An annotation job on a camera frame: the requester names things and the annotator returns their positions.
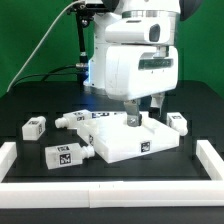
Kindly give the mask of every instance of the white block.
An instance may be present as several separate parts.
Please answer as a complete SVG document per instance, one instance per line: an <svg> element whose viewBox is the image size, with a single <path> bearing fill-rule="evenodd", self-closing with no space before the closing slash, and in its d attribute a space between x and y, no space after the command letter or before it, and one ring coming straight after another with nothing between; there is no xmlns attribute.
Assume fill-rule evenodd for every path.
<svg viewBox="0 0 224 224"><path fill-rule="evenodd" d="M142 125L129 127L127 115L101 117L80 121L77 134L94 147L107 162L112 163L179 145L179 133L142 113Z"/></svg>
<svg viewBox="0 0 224 224"><path fill-rule="evenodd" d="M212 180L224 180L224 162L209 141L197 141L196 155Z"/></svg>
<svg viewBox="0 0 224 224"><path fill-rule="evenodd" d="M81 120L92 118L92 113L88 110L79 110L63 114L62 118L55 120L56 128L76 129L77 123Z"/></svg>
<svg viewBox="0 0 224 224"><path fill-rule="evenodd" d="M0 182L4 179L16 157L16 143L5 142L0 148Z"/></svg>
<svg viewBox="0 0 224 224"><path fill-rule="evenodd" d="M32 117L25 125L22 127L23 140L36 141L45 131L44 117Z"/></svg>
<svg viewBox="0 0 224 224"><path fill-rule="evenodd" d="M178 131L181 136L188 133L187 120L179 113L167 113L167 125Z"/></svg>
<svg viewBox="0 0 224 224"><path fill-rule="evenodd" d="M74 166L83 163L83 159L95 155L92 146L83 146L78 143L58 145L45 148L45 157L48 169Z"/></svg>

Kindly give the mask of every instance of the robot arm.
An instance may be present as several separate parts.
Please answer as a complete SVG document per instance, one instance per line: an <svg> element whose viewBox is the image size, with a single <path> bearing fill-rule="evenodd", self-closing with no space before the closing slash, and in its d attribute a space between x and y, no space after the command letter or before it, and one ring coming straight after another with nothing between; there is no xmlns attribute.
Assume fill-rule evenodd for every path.
<svg viewBox="0 0 224 224"><path fill-rule="evenodd" d="M125 101L134 123L129 126L141 123L136 108L139 98L161 98L159 93L176 87L177 22L179 18L188 18L201 1L86 0L87 8L99 12L106 7L122 17L111 13L95 16L95 52L89 63L91 80L84 85L105 89L109 98Z"/></svg>

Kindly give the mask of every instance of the white robot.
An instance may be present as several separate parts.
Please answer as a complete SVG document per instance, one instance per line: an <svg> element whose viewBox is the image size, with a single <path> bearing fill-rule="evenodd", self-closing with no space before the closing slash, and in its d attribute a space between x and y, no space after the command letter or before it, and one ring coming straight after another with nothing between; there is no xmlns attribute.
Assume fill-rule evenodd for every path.
<svg viewBox="0 0 224 224"><path fill-rule="evenodd" d="M86 8L97 11L106 6L110 11L114 11L99 11L94 16L94 55L89 61L89 78L84 82L84 86L87 91L106 94L110 99L124 101L127 112L126 124L119 125L122 119L117 118L120 133L125 133L122 137L123 146L119 148L114 143L119 136L108 137L112 135L110 130L115 119L111 123L104 120L103 128L101 124L97 126L94 123L92 126L95 125L95 129L89 126L87 130L85 128L88 124L85 124L84 128L78 131L80 136L85 136L83 138L87 143L86 136L89 135L93 139L94 133L99 134L97 141L102 136L105 138L99 141L96 151L107 162L178 146L179 135L154 119L142 119L139 104L142 97L151 95L151 107L160 110L164 92L176 87L177 23L180 18L183 20L189 17L200 4L201 0L85 1ZM171 116L170 123L176 122L173 118ZM136 141L133 140L128 145L126 142L130 142L130 136Z"/></svg>
<svg viewBox="0 0 224 224"><path fill-rule="evenodd" d="M87 8L103 3L114 13L94 16L94 56L85 89L124 101L128 125L141 124L140 98L151 95L161 108L164 92L178 79L175 48L177 23L189 17L201 0L86 0Z"/></svg>

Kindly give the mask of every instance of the black and white tag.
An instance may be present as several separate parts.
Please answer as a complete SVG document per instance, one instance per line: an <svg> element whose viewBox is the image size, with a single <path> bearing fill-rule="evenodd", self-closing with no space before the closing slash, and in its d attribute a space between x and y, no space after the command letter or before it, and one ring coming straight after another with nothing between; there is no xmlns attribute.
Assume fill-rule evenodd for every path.
<svg viewBox="0 0 224 224"><path fill-rule="evenodd" d="M72 163L71 153L59 155L60 166L68 165Z"/></svg>
<svg viewBox="0 0 224 224"><path fill-rule="evenodd" d="M141 143L141 152L142 153L149 152L150 151L150 145L151 145L150 141L142 142Z"/></svg>
<svg viewBox="0 0 224 224"><path fill-rule="evenodd" d="M92 146L94 145L94 138L92 135L89 135L89 144Z"/></svg>
<svg viewBox="0 0 224 224"><path fill-rule="evenodd" d="M39 134L41 134L43 131L43 128L42 128L42 124L39 125Z"/></svg>
<svg viewBox="0 0 224 224"><path fill-rule="evenodd" d="M85 120L85 117L84 116L77 117L77 121L84 121L84 120Z"/></svg>
<svg viewBox="0 0 224 224"><path fill-rule="evenodd" d="M65 151L69 151L70 150L67 145L59 146L59 147L57 147L57 149L58 149L59 152L65 152Z"/></svg>
<svg viewBox="0 0 224 224"><path fill-rule="evenodd" d="M39 123L39 121L30 121L28 124L30 124L30 125L36 125L38 123Z"/></svg>
<svg viewBox="0 0 224 224"><path fill-rule="evenodd" d="M181 116L172 116L173 119L182 119Z"/></svg>
<svg viewBox="0 0 224 224"><path fill-rule="evenodd" d="M108 116L110 116L109 112L92 113L92 118L108 117Z"/></svg>

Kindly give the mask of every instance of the white foam block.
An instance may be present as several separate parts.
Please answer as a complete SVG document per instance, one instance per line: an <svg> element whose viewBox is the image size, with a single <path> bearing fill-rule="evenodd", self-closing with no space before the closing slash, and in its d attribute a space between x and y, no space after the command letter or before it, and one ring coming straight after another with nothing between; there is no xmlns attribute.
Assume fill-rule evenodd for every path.
<svg viewBox="0 0 224 224"><path fill-rule="evenodd" d="M4 179L16 157L16 143L5 142L0 148L0 182Z"/></svg>
<svg viewBox="0 0 224 224"><path fill-rule="evenodd" d="M196 155L212 180L224 180L224 162L209 141L197 141Z"/></svg>
<svg viewBox="0 0 224 224"><path fill-rule="evenodd" d="M142 125L129 127L127 115L101 117L78 123L77 134L107 162L143 156L179 145L179 133L142 113Z"/></svg>

